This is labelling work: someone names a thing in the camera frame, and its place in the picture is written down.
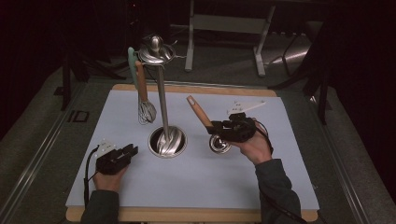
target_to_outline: metal frame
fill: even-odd
[[[259,44],[253,48],[256,60],[257,72],[259,77],[265,76],[264,64],[262,61],[262,46],[268,35],[271,20],[274,16],[276,6],[271,6],[267,18],[236,18],[194,14],[194,0],[190,0],[190,24],[189,24],[189,45],[187,47],[187,57],[185,71],[192,70],[193,54],[194,54],[194,29],[197,30],[213,30],[224,32],[238,32],[246,34],[261,35]]]

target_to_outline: small metal cup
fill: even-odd
[[[217,154],[226,153],[231,148],[231,145],[221,140],[217,134],[212,134],[209,139],[209,146],[210,149]]]

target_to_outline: sleeve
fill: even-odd
[[[116,224],[119,218],[119,194],[110,190],[94,190],[81,217],[81,224]]]
[[[291,182],[286,176],[282,161],[273,159],[257,164],[256,176],[261,191],[262,223],[300,223],[281,213],[269,202],[271,200],[294,215],[301,216],[300,200],[291,189]]]

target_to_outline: metal utensil holder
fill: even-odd
[[[163,44],[163,40],[154,35],[151,37],[149,45],[143,46],[138,55],[143,63],[156,66],[158,72],[157,86],[163,126],[151,133],[148,138],[148,147],[154,155],[160,158],[174,158],[187,145],[187,135],[177,126],[168,124],[163,69],[165,64],[176,57],[175,50],[172,46]]]

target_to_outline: black device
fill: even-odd
[[[137,152],[138,148],[134,147],[134,144],[130,144],[123,149],[113,149],[96,160],[96,171],[104,175],[115,175],[131,163],[131,158]]]
[[[211,122],[213,127],[206,127],[207,132],[209,134],[217,134],[221,140],[243,143],[252,138],[255,132],[259,132],[267,141],[271,154],[274,151],[265,126],[257,120],[247,118],[245,113],[231,114],[229,120],[212,120]],[[260,123],[265,133],[256,127],[256,122]]]
[[[96,160],[96,175],[98,172],[104,175],[115,175],[122,168],[126,167],[131,163],[131,158],[137,154],[138,147],[134,147],[134,144],[130,144],[121,149],[115,149],[114,145],[109,144],[108,142],[102,142],[98,147],[92,150],[90,155],[88,156],[86,166],[85,166],[85,176],[84,176],[84,203],[85,207],[88,205],[88,201],[90,200],[90,185],[89,182],[93,176],[88,178],[88,170],[90,167],[90,160],[93,153],[98,151],[98,149],[102,149],[103,151],[108,152],[103,156],[99,157]]]

